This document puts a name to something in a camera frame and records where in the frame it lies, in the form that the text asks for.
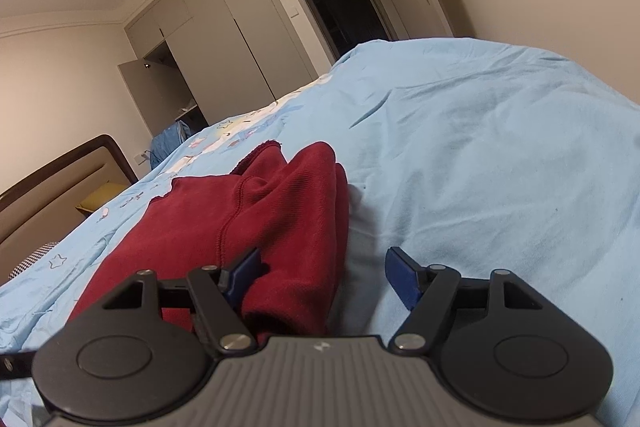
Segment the dark red knit sweater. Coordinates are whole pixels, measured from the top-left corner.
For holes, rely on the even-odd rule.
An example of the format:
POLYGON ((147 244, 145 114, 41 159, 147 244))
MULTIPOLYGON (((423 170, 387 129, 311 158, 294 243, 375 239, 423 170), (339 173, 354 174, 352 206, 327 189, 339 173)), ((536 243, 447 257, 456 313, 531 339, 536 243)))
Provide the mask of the dark red knit sweater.
POLYGON ((262 143, 225 176, 173 179, 100 264, 72 314, 139 270, 182 279, 257 249, 262 266, 242 299, 244 324, 260 340, 319 336, 343 276, 348 221, 346 173, 329 144, 285 159, 279 143, 262 143))

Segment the blue clothes pile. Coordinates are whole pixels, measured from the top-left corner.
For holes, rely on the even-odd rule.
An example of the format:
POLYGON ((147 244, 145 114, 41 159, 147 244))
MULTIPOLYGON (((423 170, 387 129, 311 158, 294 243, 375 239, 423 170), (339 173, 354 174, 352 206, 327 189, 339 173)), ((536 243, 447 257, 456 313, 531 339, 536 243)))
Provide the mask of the blue clothes pile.
POLYGON ((171 126, 155 135, 151 141, 149 160, 151 169, 160 165, 177 147, 192 135, 191 128, 183 121, 175 121, 171 126))

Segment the checkered pillow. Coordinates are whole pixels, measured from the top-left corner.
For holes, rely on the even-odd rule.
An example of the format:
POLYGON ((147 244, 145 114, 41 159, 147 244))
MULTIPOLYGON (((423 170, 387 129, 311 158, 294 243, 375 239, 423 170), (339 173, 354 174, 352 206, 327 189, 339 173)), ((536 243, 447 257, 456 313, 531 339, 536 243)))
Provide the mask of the checkered pillow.
POLYGON ((18 262, 17 265, 11 270, 9 273, 9 279, 12 280, 14 277, 18 277, 21 273, 28 270, 32 265, 34 265, 39 259, 45 256, 49 251, 58 245, 56 242, 50 242, 38 247, 35 251, 29 254, 24 260, 18 262))

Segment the light blue printed bedspread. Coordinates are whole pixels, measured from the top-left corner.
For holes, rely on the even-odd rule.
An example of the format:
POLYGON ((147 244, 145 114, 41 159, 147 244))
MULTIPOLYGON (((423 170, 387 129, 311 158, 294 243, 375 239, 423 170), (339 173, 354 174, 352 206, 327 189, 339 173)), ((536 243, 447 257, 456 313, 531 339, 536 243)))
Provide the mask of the light blue printed bedspread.
POLYGON ((333 148, 349 191, 338 335, 388 338, 406 312, 383 259, 398 246, 466 277, 506 268, 610 352, 598 416, 639 421, 639 109, 546 50, 474 39, 356 46, 329 74, 213 124, 1 289, 1 348, 42 345, 151 200, 228 173, 273 140, 333 148))

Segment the brown padded bed headboard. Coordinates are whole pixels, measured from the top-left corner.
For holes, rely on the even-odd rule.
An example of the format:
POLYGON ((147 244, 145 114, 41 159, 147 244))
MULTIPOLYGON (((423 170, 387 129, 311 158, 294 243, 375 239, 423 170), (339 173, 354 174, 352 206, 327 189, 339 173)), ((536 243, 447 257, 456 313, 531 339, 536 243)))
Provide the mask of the brown padded bed headboard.
POLYGON ((106 182, 130 186, 138 177, 111 135, 101 134, 2 193, 1 271, 70 234, 84 221, 76 206, 106 182))

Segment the yellow pillow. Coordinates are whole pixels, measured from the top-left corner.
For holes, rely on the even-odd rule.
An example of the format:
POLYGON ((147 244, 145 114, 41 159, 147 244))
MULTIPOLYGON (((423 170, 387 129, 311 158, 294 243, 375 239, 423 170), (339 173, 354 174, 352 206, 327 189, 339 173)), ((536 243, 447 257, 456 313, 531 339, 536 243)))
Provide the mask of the yellow pillow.
POLYGON ((84 216, 89 217, 96 210, 100 209, 108 202, 111 202, 123 191, 127 190, 128 186, 125 184, 106 182, 96 188, 88 196, 75 206, 75 208, 84 216))

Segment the grey built-in wardrobe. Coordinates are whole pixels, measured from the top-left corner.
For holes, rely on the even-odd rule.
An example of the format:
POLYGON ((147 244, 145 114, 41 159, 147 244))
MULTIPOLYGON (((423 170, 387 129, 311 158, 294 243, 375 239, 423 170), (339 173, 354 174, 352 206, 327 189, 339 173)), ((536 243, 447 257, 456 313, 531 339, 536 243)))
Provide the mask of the grey built-in wardrobe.
POLYGON ((199 124, 260 109, 316 77, 279 0, 154 0, 125 32, 136 58, 118 69, 152 134, 189 109, 199 124))

